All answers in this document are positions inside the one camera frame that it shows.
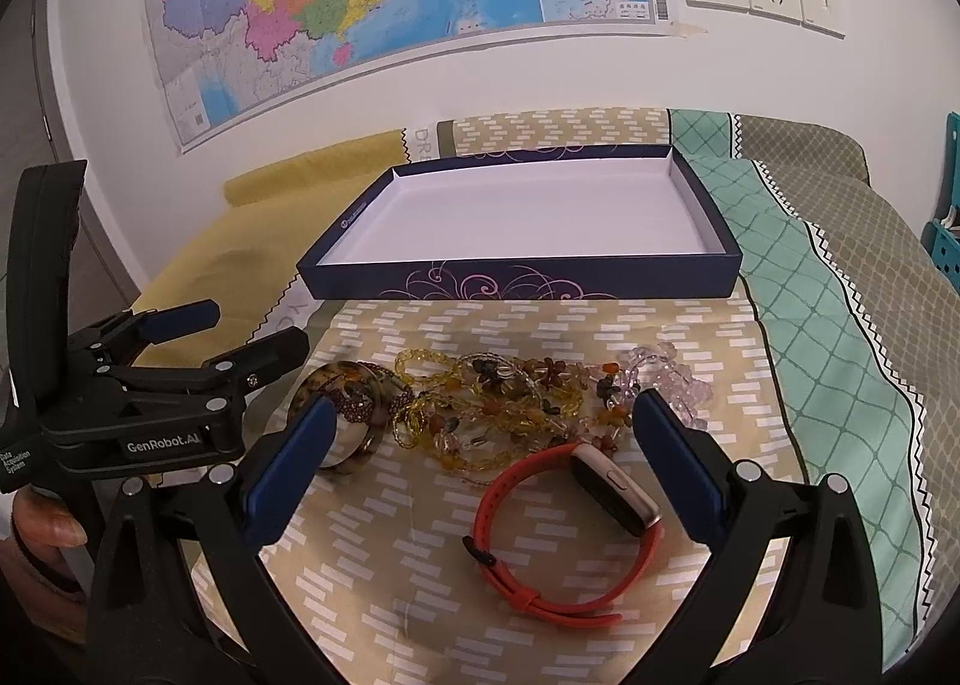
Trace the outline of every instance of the dark blue box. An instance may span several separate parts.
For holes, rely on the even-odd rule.
[[[742,258],[678,151],[582,146],[387,170],[296,267],[318,300],[687,300]]]

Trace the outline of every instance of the white wall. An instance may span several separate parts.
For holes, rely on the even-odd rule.
[[[817,122],[866,149],[918,232],[960,109],[954,0],[847,0],[848,38],[685,10],[709,34],[501,46],[395,67],[301,98],[178,155],[144,44],[142,0],[51,0],[56,84],[104,225],[141,285],[224,209],[227,178],[347,138],[536,107],[666,106]]]

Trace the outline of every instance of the fingernail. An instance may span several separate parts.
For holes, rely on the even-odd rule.
[[[83,525],[72,517],[55,517],[54,533],[64,546],[83,546],[86,544],[86,531]]]

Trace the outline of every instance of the silver bolt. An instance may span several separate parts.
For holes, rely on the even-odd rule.
[[[227,484],[230,479],[233,479],[233,474],[234,470],[231,464],[221,463],[219,466],[211,468],[206,477],[214,484]]]
[[[120,487],[125,496],[136,496],[143,489],[143,479],[140,477],[130,477]]]
[[[751,460],[743,460],[736,464],[736,475],[745,482],[756,482],[757,479],[762,477],[763,471],[757,463],[753,463]]]
[[[827,487],[837,495],[843,495],[850,490],[850,482],[847,482],[840,474],[831,474],[827,477]]]

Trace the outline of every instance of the zigzag trim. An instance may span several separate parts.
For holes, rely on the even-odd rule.
[[[730,116],[730,156],[731,159],[740,159],[743,151],[743,124],[740,117],[734,113]]]
[[[403,141],[403,154],[407,157],[407,164],[409,165],[414,160],[410,158],[410,146],[407,145],[407,127],[400,130],[400,140]]]
[[[287,296],[287,293],[290,291],[290,288],[296,283],[296,279],[299,279],[299,274],[296,274],[296,276],[290,279],[290,282],[288,282],[287,285],[283,288],[283,292],[280,293],[280,297],[277,298],[277,302],[274,303],[272,306],[270,306],[270,310],[263,315],[263,319],[261,319],[260,324],[256,326],[256,330],[253,330],[253,332],[251,332],[250,338],[247,339],[247,343],[256,339],[256,335],[258,334],[258,332],[260,332],[261,330],[263,330],[264,327],[266,327],[267,322],[270,322],[270,315],[275,310],[277,310],[277,308],[280,307],[280,303],[282,303],[283,298]]]
[[[933,525],[931,522],[932,509],[930,508],[930,493],[928,488],[926,488],[926,477],[923,475],[923,430],[925,429],[923,423],[926,420],[926,407],[923,405],[923,394],[920,393],[913,384],[906,381],[891,364],[890,358],[887,356],[887,349],[883,346],[883,341],[880,338],[880,332],[877,331],[874,321],[863,306],[861,294],[857,291],[856,285],[853,284],[850,277],[837,266],[833,259],[833,254],[829,251],[829,248],[827,248],[827,237],[824,235],[824,231],[820,229],[819,226],[800,218],[800,214],[794,210],[784,196],[784,193],[781,192],[781,188],[776,185],[776,181],[770,175],[770,170],[767,170],[766,165],[762,162],[755,161],[754,166],[757,168],[757,173],[760,174],[763,185],[766,186],[767,190],[773,195],[784,212],[792,218],[803,222],[808,228],[810,237],[814,239],[814,243],[812,244],[814,253],[823,260],[824,264],[827,265],[827,268],[830,269],[830,272],[834,274],[834,277],[839,280],[840,285],[843,287],[844,295],[847,299],[847,306],[851,309],[851,313],[853,313],[853,317],[857,320],[864,335],[867,336],[868,343],[874,352],[874,357],[877,365],[880,367],[880,371],[884,377],[899,390],[904,396],[907,405],[910,406],[913,427],[910,433],[910,450],[907,453],[907,457],[910,465],[910,489],[913,508],[917,520],[920,522],[920,580],[917,586],[918,590],[915,604],[917,627],[914,631],[916,638],[920,634],[920,630],[923,628],[923,624],[926,619],[928,619],[930,613],[932,599],[930,582],[933,575],[933,554],[937,549],[937,540],[933,535]]]

